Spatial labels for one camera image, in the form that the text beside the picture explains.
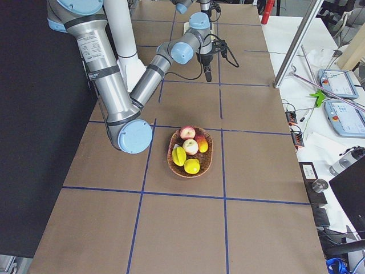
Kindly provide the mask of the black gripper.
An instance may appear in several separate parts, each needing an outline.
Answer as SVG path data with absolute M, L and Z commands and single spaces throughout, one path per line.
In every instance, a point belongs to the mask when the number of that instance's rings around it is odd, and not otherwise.
M 205 73 L 205 79 L 208 83 L 212 81 L 212 72 L 210 63 L 213 60 L 212 54 L 200 54 L 197 53 L 197 60 L 202 64 L 203 71 Z

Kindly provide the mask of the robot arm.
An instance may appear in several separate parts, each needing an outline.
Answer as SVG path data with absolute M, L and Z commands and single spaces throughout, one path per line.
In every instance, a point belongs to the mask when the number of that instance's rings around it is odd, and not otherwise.
M 138 57 L 127 1 L 48 1 L 48 24 L 75 37 L 89 80 L 98 91 L 107 135 L 120 151 L 138 154 L 152 140 L 140 113 L 173 63 L 186 64 L 195 53 L 212 50 L 209 1 L 189 18 L 189 29 L 161 44 L 148 65 Z
M 186 13 L 189 7 L 195 2 L 200 4 L 201 12 L 208 13 L 211 4 L 211 0 L 170 0 L 170 2 L 175 5 L 176 10 L 180 14 Z

